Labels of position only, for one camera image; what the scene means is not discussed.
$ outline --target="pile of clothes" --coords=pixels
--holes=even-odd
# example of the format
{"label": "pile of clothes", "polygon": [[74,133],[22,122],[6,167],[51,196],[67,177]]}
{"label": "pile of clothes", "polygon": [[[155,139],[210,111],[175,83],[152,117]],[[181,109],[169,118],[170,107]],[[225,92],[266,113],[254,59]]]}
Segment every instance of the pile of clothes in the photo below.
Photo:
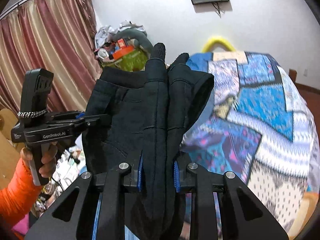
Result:
{"label": "pile of clothes", "polygon": [[119,28],[103,26],[95,35],[96,58],[101,65],[125,71],[144,68],[151,53],[152,44],[143,25],[123,22]]}

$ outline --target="curtain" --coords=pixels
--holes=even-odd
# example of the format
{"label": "curtain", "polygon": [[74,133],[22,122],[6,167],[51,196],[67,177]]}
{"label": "curtain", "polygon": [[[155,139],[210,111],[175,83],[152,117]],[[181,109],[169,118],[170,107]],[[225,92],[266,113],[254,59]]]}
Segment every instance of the curtain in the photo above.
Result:
{"label": "curtain", "polygon": [[101,68],[77,0],[30,0],[0,21],[0,108],[17,113],[24,74],[54,73],[50,111],[84,110]]}
{"label": "curtain", "polygon": [[96,35],[96,17],[91,0],[77,0],[81,15],[92,39]]}

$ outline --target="cable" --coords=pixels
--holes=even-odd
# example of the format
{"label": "cable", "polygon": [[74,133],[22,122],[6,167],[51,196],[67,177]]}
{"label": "cable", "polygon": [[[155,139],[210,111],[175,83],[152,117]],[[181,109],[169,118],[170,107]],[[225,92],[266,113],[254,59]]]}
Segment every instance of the cable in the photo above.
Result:
{"label": "cable", "polygon": [[65,182],[66,182],[66,184],[67,184],[67,185],[68,185],[67,180],[69,180],[69,181],[70,181],[70,184],[69,184],[68,186],[70,186],[70,185],[72,184],[71,179],[69,179],[69,178],[64,178],[64,180],[65,180]]}
{"label": "cable", "polygon": [[221,18],[221,13],[224,13],[224,11],[220,9],[219,2],[212,2],[212,5],[217,10],[217,14]]}
{"label": "cable", "polygon": [[212,3],[213,7],[217,10],[217,14],[219,15],[219,17],[221,18],[221,11],[220,11],[220,6],[218,2],[213,2]]}
{"label": "cable", "polygon": [[59,197],[59,193],[58,193],[58,187],[56,187],[55,191],[54,191],[54,200],[56,200]]}
{"label": "cable", "polygon": [[64,189],[63,189],[63,187],[62,187],[62,185],[61,185],[61,183],[60,183],[60,182],[56,181],[53,177],[51,177],[51,179],[52,179],[55,183],[57,183],[57,184],[58,184],[58,186],[60,186],[60,187],[61,187],[62,191],[64,191]]}

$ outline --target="orange sleeve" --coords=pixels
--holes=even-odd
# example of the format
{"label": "orange sleeve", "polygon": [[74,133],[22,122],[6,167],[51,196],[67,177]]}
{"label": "orange sleeve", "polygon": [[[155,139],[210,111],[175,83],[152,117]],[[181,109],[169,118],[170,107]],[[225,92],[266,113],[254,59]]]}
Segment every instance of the orange sleeve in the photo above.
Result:
{"label": "orange sleeve", "polygon": [[32,207],[43,186],[33,184],[31,171],[20,159],[8,187],[0,190],[0,214],[10,225],[18,223]]}

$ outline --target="black glove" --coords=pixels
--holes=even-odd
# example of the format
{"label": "black glove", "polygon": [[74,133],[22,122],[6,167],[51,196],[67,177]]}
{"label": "black glove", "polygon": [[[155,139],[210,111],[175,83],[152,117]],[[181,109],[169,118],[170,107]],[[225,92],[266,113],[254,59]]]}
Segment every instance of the black glove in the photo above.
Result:
{"label": "black glove", "polygon": [[181,54],[166,70],[165,47],[154,46],[145,71],[105,67],[92,92],[86,115],[110,114],[111,125],[83,134],[87,167],[95,174],[142,154],[143,187],[125,196],[125,224],[140,239],[177,239],[185,196],[176,193],[174,161],[183,134],[200,116],[213,76],[192,71]]}

